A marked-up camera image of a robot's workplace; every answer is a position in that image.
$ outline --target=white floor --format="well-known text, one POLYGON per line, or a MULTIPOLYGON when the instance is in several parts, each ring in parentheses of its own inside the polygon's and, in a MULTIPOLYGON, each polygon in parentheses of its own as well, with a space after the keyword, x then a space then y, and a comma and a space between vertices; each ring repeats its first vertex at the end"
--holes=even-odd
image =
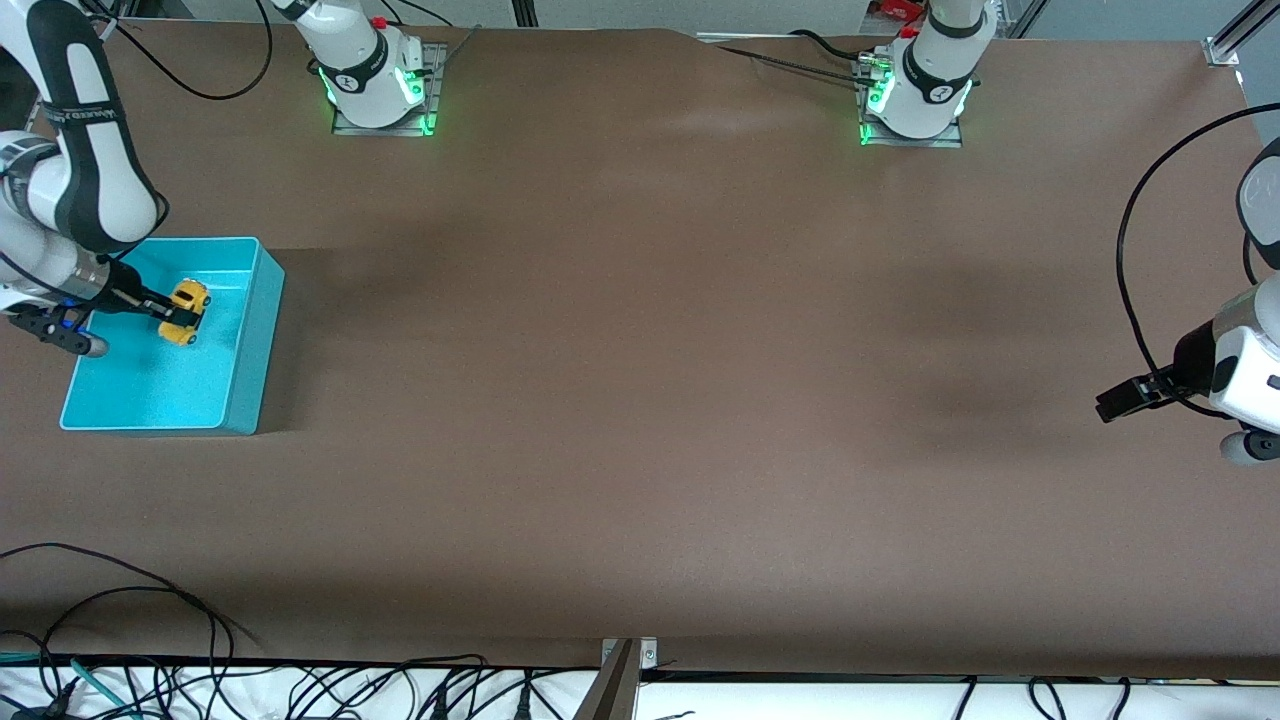
MULTIPOLYGON (((234 673, 253 671, 236 667, 234 673)), ((102 669, 95 678, 122 698, 129 698, 124 683, 124 670, 102 669)), ((209 673, 189 667, 183 679, 195 679, 209 673)), ((358 673, 335 688, 339 697, 349 697, 379 670, 358 673)), ((74 674, 61 669, 68 682, 74 674)), ((137 669, 133 676, 141 693, 152 688, 150 669, 137 669)), ((444 670, 412 670, 412 688, 404 675, 384 687, 357 710, 364 720, 398 719, 411 716, 426 693, 444 679, 444 670)), ((538 689, 557 707, 563 717, 572 717, 585 696, 594 673, 577 671, 536 680, 538 689)), ((227 697, 248 720, 288 720, 289 691, 305 679, 296 669, 278 669, 248 678, 228 678, 224 682, 227 697)), ((484 703, 503 688, 518 685, 520 671, 503 671, 486 680, 476 693, 476 702, 484 703)), ((470 687, 470 682, 460 683, 470 687)), ((1055 685, 1062 697, 1066 716, 1075 720, 1102 720, 1110 717, 1120 697, 1117 685, 1055 685)), ((173 720, 196 720, 210 697, 210 683, 201 682, 189 688, 200 710, 179 701, 173 708, 173 720)), ((636 707, 637 720, 669 720, 672 716, 692 712, 690 720, 749 720, 794 717, 805 720, 952 720, 956 705, 964 692, 963 683, 859 683, 859 684, 758 684, 758 683, 653 683, 640 689, 636 707)), ((49 702, 41 688, 38 674, 31 667, 0 669, 0 694, 28 707, 41 708, 49 702)), ((1052 707, 1044 688, 1042 702, 1052 707)), ((307 696, 320 697, 319 692, 307 696)), ((454 691, 451 700, 460 700, 449 714, 453 720, 468 716, 471 698, 454 691)), ((511 720, 516 710, 517 693, 509 692, 475 715, 475 720, 511 720)), ((312 719, 329 717, 338 707, 332 698, 323 697, 306 710, 294 714, 312 719)), ((534 720, 553 720, 552 712, 532 701, 534 720)), ((77 717, 91 717, 113 708, 113 703, 81 682, 73 694, 70 712, 77 717)), ((0 707, 0 716, 12 712, 0 707)), ((234 720, 224 706, 216 705, 214 720, 234 720)), ((1041 715, 1032 706, 1027 689, 1019 683, 979 684, 969 703, 964 720, 1037 720, 1041 715)), ((1280 719, 1280 687, 1219 687, 1219 685, 1134 685, 1132 698, 1121 720, 1268 720, 1280 719)))

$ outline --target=green cable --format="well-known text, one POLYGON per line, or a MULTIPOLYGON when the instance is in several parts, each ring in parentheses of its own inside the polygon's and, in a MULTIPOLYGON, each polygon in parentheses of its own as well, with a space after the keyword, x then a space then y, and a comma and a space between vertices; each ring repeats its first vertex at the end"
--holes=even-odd
MULTIPOLYGON (((125 707, 128 707, 128 705, 125 705, 125 702, 123 700, 120 700, 120 696, 113 693, 111 688, 108 688, 106 685, 104 685, 101 683, 101 680, 99 680, 97 678, 93 676, 92 673, 90 673, 88 670, 86 670, 84 666, 81 665, 78 660, 72 660, 72 670, 74 670, 76 674, 79 675, 82 680, 84 680, 86 683, 88 683, 90 687, 92 687, 95 691, 102 693, 102 696, 106 697, 106 700, 111 701, 115 705, 115 707, 118 707, 120 710, 124 710, 125 707)), ((124 671, 128 673, 129 669, 125 667, 124 671)), ((131 712, 129 716, 133 717, 133 720, 142 720, 142 715, 138 714, 138 712, 131 712)))

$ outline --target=green led light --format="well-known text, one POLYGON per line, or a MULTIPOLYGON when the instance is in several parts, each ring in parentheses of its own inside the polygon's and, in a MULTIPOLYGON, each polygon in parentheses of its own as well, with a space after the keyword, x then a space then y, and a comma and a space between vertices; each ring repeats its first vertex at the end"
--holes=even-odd
POLYGON ((884 87, 883 88, 877 87, 879 92, 872 92, 867 102, 867 109, 876 113, 877 115, 884 111, 884 104, 888 102, 888 94, 893 92, 893 86, 897 85, 897 82, 893 79, 893 76, 884 76, 884 77, 887 78, 884 87))
POLYGON ((964 90, 960 91, 960 104, 956 105, 956 114, 954 118, 959 118, 960 113, 964 113, 964 101, 969 99, 969 91, 973 90, 973 81, 965 83, 964 90))
POLYGON ((337 105, 338 101, 333 97, 333 86, 329 85, 329 78, 324 77, 324 73, 320 73, 320 82, 324 83, 324 94, 329 97, 329 104, 337 105))
POLYGON ((416 105, 419 102, 417 96, 422 94, 422 90, 420 87, 410 87, 410 79, 411 78, 404 74, 404 70, 396 68, 396 82, 401 83, 401 92, 404 94, 404 100, 416 105))

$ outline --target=plug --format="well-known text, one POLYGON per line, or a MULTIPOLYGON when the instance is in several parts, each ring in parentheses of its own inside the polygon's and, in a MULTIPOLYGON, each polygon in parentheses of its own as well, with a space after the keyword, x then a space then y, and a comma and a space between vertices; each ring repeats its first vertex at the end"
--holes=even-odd
POLYGON ((516 714, 511 720, 534 720, 531 712, 529 712, 529 694, 534 687, 534 673, 532 670, 525 670, 525 684, 520 685, 520 702, 516 703, 516 714))

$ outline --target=mounting plate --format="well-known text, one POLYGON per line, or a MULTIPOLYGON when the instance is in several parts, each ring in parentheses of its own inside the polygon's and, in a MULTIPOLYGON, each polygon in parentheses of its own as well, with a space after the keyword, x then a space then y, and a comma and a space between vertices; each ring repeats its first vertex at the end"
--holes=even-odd
MULTIPOLYGON (((854 60, 852 67, 854 76, 873 81, 877 79, 873 77, 869 67, 856 60, 854 60)), ((963 138, 960 136, 960 120, 957 119, 952 119, 951 124, 947 126, 947 129, 942 131, 940 135, 924 140, 916 140, 914 137, 904 137, 891 131, 879 115, 868 110, 868 102, 870 102, 870 88, 864 85, 859 85, 858 126, 863 145, 895 145, 900 147, 960 147, 963 145, 963 138)))
POLYGON ((444 42, 422 44, 422 104, 413 108, 398 123, 383 128, 364 128, 353 124, 334 109, 333 133, 374 137, 424 137, 435 135, 435 118, 440 110, 440 88, 444 85, 444 59, 449 46, 444 42))
MULTIPOLYGON (((600 648, 600 665, 604 665, 609 659, 609 653, 613 652, 613 646, 618 643, 618 638, 605 638, 603 647, 600 648)), ((649 670, 650 667, 658 666, 658 638, 640 638, 640 669, 649 670)))

